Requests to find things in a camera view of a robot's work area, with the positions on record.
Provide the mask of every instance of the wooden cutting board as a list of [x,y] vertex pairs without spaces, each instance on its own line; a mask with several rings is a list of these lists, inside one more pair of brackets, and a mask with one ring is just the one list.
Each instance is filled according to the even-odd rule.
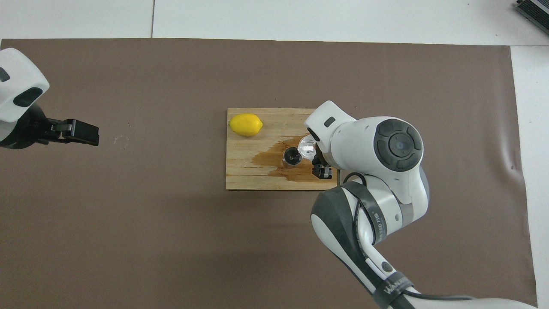
[[229,108],[227,121],[240,113],[259,116],[263,127],[254,136],[241,136],[227,126],[227,190],[311,190],[337,185],[336,171],[331,180],[312,173],[312,163],[303,159],[290,167],[282,159],[289,147],[297,147],[309,133],[303,122],[313,108]]

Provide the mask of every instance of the brown mat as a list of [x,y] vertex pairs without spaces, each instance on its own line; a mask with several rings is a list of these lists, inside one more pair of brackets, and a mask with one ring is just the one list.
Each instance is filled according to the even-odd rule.
[[428,294],[536,304],[509,47],[2,40],[50,118],[99,147],[0,149],[6,308],[374,308],[317,239],[317,192],[225,190],[228,107],[393,115],[425,144],[430,208],[380,252]]

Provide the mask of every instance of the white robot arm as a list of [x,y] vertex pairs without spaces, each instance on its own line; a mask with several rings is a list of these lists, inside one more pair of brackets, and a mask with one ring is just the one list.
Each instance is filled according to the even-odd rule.
[[512,300],[420,294],[374,248],[427,211],[429,187],[420,166],[423,142],[411,124],[394,117],[356,120],[327,101],[305,126],[323,165],[352,172],[341,186],[319,194],[311,211],[313,228],[379,307],[533,308]]
[[46,118],[35,101],[48,89],[44,75],[20,51],[0,51],[0,147],[21,149],[35,142],[99,144],[96,126]]

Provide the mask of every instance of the black cable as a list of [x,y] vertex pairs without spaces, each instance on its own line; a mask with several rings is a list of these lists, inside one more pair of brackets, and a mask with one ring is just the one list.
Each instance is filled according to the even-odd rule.
[[412,296],[412,297],[419,298],[419,299],[427,299],[427,300],[471,300],[471,299],[476,299],[476,298],[474,298],[472,296],[468,296],[468,295],[449,295],[449,296],[445,296],[445,295],[425,295],[425,294],[410,292],[408,290],[405,290],[402,293],[404,295]]
[[365,186],[366,185],[366,178],[364,178],[364,175],[362,175],[361,173],[357,173],[357,172],[352,172],[350,173],[349,175],[347,175],[347,177],[345,177],[345,179],[343,180],[343,184],[347,182],[347,180],[349,180],[349,178],[351,178],[352,176],[357,176],[358,178],[360,178],[360,180],[362,180],[362,184]]

